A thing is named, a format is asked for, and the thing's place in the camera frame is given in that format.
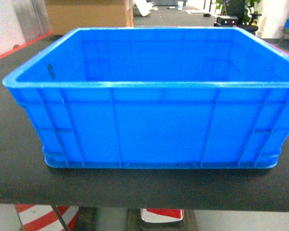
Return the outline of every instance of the black tabletop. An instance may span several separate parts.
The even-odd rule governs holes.
[[[0,60],[0,203],[289,212],[289,137],[265,170],[126,170],[47,167],[24,110],[1,80],[54,40]]]

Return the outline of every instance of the white object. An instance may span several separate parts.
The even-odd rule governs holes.
[[[274,1],[274,4],[272,0],[262,0],[256,10],[262,14],[258,18],[259,30],[256,36],[263,39],[281,38],[283,33],[278,29],[284,26],[289,18],[289,0]]]
[[[184,10],[184,11],[186,11],[188,14],[205,13],[204,10]]]
[[[146,6],[147,6],[148,10],[152,10],[153,4],[151,2],[148,2],[146,4]]]
[[[140,14],[145,17],[148,14],[150,14],[149,7],[147,5],[146,0],[134,0],[134,3],[136,4],[137,8],[140,11]]]
[[[181,11],[183,9],[183,1],[178,1],[178,10]]]
[[[180,221],[184,217],[182,209],[140,209],[141,219],[148,223],[169,223]]]

